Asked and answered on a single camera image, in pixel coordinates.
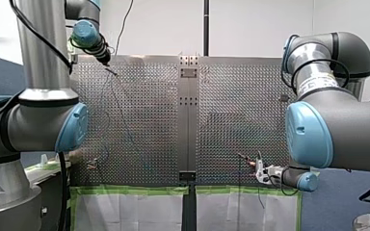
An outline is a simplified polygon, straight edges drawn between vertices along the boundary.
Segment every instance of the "vertical metal frame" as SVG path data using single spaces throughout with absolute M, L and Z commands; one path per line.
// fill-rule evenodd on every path
M 198 56 L 180 56 L 178 69 L 178 167 L 195 172 L 198 131 Z M 195 174 L 189 175 L 195 180 Z

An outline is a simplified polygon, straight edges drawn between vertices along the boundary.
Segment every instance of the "black cable sleeve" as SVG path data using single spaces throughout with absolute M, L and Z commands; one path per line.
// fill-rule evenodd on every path
M 62 205 L 59 217 L 58 231 L 64 231 L 66 224 L 66 205 L 67 205 L 67 169 L 65 153 L 59 152 L 60 170 L 62 175 Z
M 17 161 L 17 160 L 20 160 L 20 153 L 16 153 L 16 154 L 13 154 L 13 155 L 10 155 L 10 156 L 0 157 L 0 164 L 14 162 L 14 161 Z

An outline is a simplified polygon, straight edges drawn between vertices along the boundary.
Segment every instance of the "perforated metal board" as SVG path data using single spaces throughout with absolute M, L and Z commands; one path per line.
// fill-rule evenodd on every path
M 199 184 L 257 183 L 238 153 L 255 158 L 260 151 L 268 164 L 288 164 L 284 112 L 294 95 L 280 80 L 280 63 L 199 59 Z M 283 94 L 290 97 L 288 102 L 280 101 Z
M 195 156 L 199 184 L 256 183 L 238 153 L 254 158 L 260 151 L 266 163 L 288 164 L 284 111 L 294 95 L 280 81 L 279 64 L 280 59 L 199 58 L 192 67 L 198 78 L 184 82 L 179 57 L 118 57 L 111 65 L 117 77 L 95 59 L 80 57 L 72 80 L 89 106 L 90 126 L 72 158 L 80 159 L 72 183 L 177 185 L 178 171 L 189 167 L 183 160 Z M 187 94 L 194 104 L 189 98 L 184 110 Z M 282 95 L 290 100 L 281 102 Z M 184 141 L 195 145 L 192 136 L 196 152 L 183 150 Z M 97 168 L 89 169 L 94 159 Z
M 71 157 L 79 163 L 73 185 L 178 184 L 177 64 L 177 57 L 117 57 L 114 76 L 94 58 L 79 57 L 72 80 L 90 120 Z

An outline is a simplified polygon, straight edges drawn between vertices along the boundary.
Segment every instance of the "green tape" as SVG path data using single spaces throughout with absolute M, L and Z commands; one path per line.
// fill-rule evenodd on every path
M 101 185 L 95 187 L 71 187 L 71 193 L 82 194 L 135 194 L 135 195 L 183 195 L 188 187 L 144 188 L 131 186 Z
M 284 190 L 286 193 L 294 193 L 296 190 Z M 258 194 L 257 187 L 248 186 L 197 186 L 197 194 L 226 194 L 226 193 L 253 193 Z M 285 195 L 279 189 L 260 188 L 260 194 Z
M 302 200 L 303 194 L 299 192 L 297 194 L 297 220 L 296 220 L 296 231 L 302 230 Z

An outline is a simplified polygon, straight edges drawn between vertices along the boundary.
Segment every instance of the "robotic arm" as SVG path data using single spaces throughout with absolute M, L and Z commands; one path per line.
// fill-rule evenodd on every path
M 0 100 L 0 230 L 37 231 L 40 188 L 31 188 L 20 152 L 73 150 L 88 126 L 87 107 L 70 88 L 65 16 L 78 20 L 70 38 L 74 45 L 105 65 L 110 51 L 98 33 L 99 1 L 10 2 L 19 18 L 27 88 Z
M 370 102 L 358 101 L 370 75 L 365 42 L 349 33 L 293 36 L 284 52 L 282 71 L 292 81 L 283 81 L 298 95 L 286 112 L 292 160 L 289 167 L 264 167 L 265 172 L 312 192 L 318 179 L 309 167 L 370 171 Z

